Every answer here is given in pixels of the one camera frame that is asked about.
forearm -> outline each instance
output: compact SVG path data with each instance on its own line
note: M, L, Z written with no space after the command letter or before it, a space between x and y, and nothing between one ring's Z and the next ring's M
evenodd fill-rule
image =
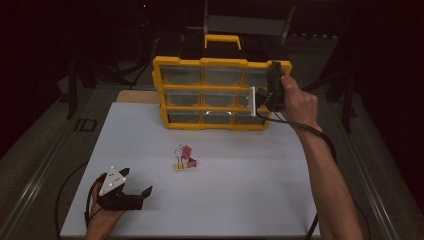
M355 206L327 143L296 130L305 151L323 239L362 239Z

person's right hand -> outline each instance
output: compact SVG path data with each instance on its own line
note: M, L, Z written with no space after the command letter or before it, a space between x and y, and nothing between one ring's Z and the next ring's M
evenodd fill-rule
M282 76L281 83L285 91L285 108L281 113L290 122L309 125L319 131L321 127L317 123L318 98L315 95L302 91L296 80L290 76Z

person's left hand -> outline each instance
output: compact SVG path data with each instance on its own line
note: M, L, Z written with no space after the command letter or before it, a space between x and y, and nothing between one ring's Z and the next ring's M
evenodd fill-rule
M91 194L93 203L90 211L90 221L88 223L85 239L106 239L116 223L125 211L106 211L97 203L97 196L100 191L100 183L97 183Z

table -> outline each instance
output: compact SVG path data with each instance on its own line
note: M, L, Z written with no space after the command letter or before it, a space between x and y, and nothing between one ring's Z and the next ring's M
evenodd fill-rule
M197 168L174 172L174 150L180 144L192 147ZM88 190L111 166L130 168L126 194L153 186L143 209L129 211L119 221L112 233L116 237L303 236L316 213L304 153L289 126L169 130L157 104L115 102L62 236L84 236Z

toolbox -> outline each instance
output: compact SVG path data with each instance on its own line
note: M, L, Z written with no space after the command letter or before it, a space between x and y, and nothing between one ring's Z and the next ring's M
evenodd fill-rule
M152 75L165 127L265 130L269 122L251 116L247 96L276 77L273 61L290 74L278 37L162 34Z

